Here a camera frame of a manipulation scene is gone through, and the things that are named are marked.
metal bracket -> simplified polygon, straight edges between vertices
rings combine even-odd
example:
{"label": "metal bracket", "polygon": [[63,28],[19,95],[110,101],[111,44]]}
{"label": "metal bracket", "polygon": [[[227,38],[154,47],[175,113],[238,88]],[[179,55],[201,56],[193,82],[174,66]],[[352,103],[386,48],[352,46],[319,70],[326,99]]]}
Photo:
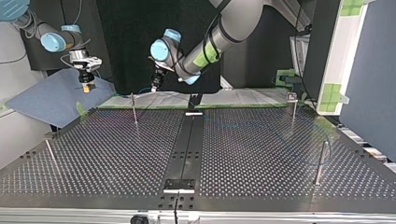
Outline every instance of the metal bracket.
{"label": "metal bracket", "polygon": [[346,97],[345,95],[341,95],[340,97],[340,103],[344,104],[344,105],[349,105],[349,98]]}
{"label": "metal bracket", "polygon": [[298,96],[297,93],[295,92],[288,92],[286,94],[286,100],[290,104],[294,104],[294,109],[293,109],[293,121],[296,118],[296,111],[297,111],[297,103],[298,103]]}
{"label": "metal bracket", "polygon": [[195,192],[195,180],[193,179],[167,179],[163,187],[163,193],[193,194]]}
{"label": "metal bracket", "polygon": [[202,94],[194,94],[190,97],[186,116],[202,116],[204,114],[202,111],[195,108],[201,103],[202,97]]}

dark metal surface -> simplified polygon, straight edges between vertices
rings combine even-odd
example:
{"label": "dark metal surface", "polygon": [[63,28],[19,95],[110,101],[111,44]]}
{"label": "dark metal surface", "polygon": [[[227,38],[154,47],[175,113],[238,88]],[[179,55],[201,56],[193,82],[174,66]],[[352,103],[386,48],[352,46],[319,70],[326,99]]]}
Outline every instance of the dark metal surface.
{"label": "dark metal surface", "polygon": [[137,117],[135,125],[132,110],[94,112],[50,143],[55,160],[45,148],[2,175],[0,206],[158,209],[183,111]]}
{"label": "dark metal surface", "polygon": [[[194,210],[394,213],[395,174],[326,119],[292,108],[205,112]],[[331,143],[320,184],[316,170]]]}
{"label": "dark metal surface", "polygon": [[[51,142],[55,159],[42,145],[0,172],[0,207],[395,213],[396,175],[311,110],[183,114],[93,112]],[[164,194],[178,178],[194,193]]]}

end effector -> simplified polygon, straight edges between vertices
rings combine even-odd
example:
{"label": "end effector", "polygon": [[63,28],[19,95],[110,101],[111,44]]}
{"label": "end effector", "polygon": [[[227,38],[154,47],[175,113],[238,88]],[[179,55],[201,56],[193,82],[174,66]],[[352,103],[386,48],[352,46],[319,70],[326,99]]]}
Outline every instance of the end effector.
{"label": "end effector", "polygon": [[151,91],[158,90],[163,84],[163,77],[170,71],[178,75],[178,81],[192,85],[201,75],[200,68],[186,66],[186,57],[179,45],[181,34],[166,29],[163,38],[157,39],[150,48],[151,59],[155,62],[155,74],[152,77]]}
{"label": "end effector", "polygon": [[94,88],[93,71],[102,64],[102,60],[91,57],[86,50],[89,41],[83,41],[78,25],[64,25],[62,30],[54,29],[40,20],[29,10],[30,0],[0,0],[0,22],[10,22],[23,30],[27,38],[37,38],[49,52],[69,51],[70,62],[80,72],[79,81],[85,92]]}

metal post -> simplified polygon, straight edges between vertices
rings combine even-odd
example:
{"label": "metal post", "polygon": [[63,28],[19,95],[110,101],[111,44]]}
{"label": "metal post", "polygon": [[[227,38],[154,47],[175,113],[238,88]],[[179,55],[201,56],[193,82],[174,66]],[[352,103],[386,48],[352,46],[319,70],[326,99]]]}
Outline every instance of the metal post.
{"label": "metal post", "polygon": [[327,149],[328,145],[329,145],[328,141],[323,142],[322,150],[321,150],[320,158],[319,158],[319,163],[318,163],[317,175],[315,176],[315,182],[314,182],[315,185],[319,184],[321,172],[323,169],[323,162],[326,157],[326,151],[327,151],[326,149]]}
{"label": "metal post", "polygon": [[132,103],[132,109],[134,110],[134,123],[137,124],[137,115],[136,115],[136,110],[134,109],[134,94],[131,94],[131,103]]}
{"label": "metal post", "polygon": [[293,122],[294,122],[294,120],[296,119],[297,103],[298,103],[298,101],[294,103]]}
{"label": "metal post", "polygon": [[55,156],[53,155],[53,152],[52,152],[52,147],[50,147],[50,140],[46,139],[46,144],[49,149],[50,156],[52,157],[53,160],[55,160]]}

cable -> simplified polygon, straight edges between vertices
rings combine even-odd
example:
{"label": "cable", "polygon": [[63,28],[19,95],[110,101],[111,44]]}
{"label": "cable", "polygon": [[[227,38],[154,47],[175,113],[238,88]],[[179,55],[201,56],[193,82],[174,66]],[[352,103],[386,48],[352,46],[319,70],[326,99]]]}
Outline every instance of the cable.
{"label": "cable", "polygon": [[304,82],[304,79],[303,79],[303,72],[301,71],[301,68],[300,68],[300,63],[299,63],[300,60],[299,60],[298,53],[297,53],[297,33],[298,33],[297,32],[297,27],[298,27],[298,21],[300,19],[302,10],[303,10],[303,6],[300,6],[300,8],[298,10],[298,14],[297,14],[296,25],[294,27],[295,28],[295,33],[294,33],[294,51],[295,52],[294,53],[295,53],[295,57],[296,57],[296,61],[297,61],[298,71],[299,71],[299,74],[300,74],[299,76],[296,74],[296,76],[301,79],[301,81],[303,83],[303,86],[304,86],[304,89],[306,91],[306,94],[308,95],[308,98],[309,98],[309,100],[312,103],[312,106],[315,108],[315,110],[317,110],[318,108],[314,104],[314,101],[312,100],[312,96],[311,96],[311,94],[309,94],[308,89],[306,88],[306,85],[305,85],[305,82]]}
{"label": "cable", "polygon": [[67,56],[70,56],[70,54],[65,54],[65,55],[61,56],[61,58],[60,58],[61,61],[62,61],[64,64],[66,64],[67,66],[69,66],[69,67],[71,67],[71,68],[74,68],[74,66],[73,66],[72,64],[67,63],[67,62],[64,60],[64,58],[67,57]]}
{"label": "cable", "polygon": [[178,224],[178,218],[177,218],[177,204],[178,204],[178,194],[177,194],[177,199],[176,199],[176,203],[175,203],[175,210],[174,210],[175,224]]}
{"label": "cable", "polygon": [[144,88],[140,90],[137,94],[140,95],[141,93],[143,93],[143,91],[151,91],[151,88],[150,87]]}
{"label": "cable", "polygon": [[79,16],[81,16],[81,11],[82,11],[82,0],[79,0],[79,10],[78,10],[76,20],[73,22],[73,25],[75,25],[78,22]]}
{"label": "cable", "polygon": [[99,78],[102,78],[102,76],[100,75],[100,72],[98,70],[95,70],[95,72],[99,76]]}
{"label": "cable", "polygon": [[19,26],[19,25],[14,24],[14,26],[17,27],[18,29],[24,30],[24,29],[28,28],[33,23],[34,24],[33,32],[30,35],[27,33],[27,31],[24,31],[26,38],[31,39],[31,38],[33,38],[35,36],[35,33],[37,32],[37,29],[38,29],[38,27],[37,27],[37,15],[34,12],[32,12],[30,9],[27,10],[27,13],[29,14],[29,21],[26,22],[26,25]]}
{"label": "cable", "polygon": [[22,61],[26,56],[27,56],[27,52],[25,51],[23,56],[21,56],[19,59],[16,59],[16,60],[13,60],[13,61],[9,61],[9,62],[0,62],[0,64],[17,63],[17,62]]}

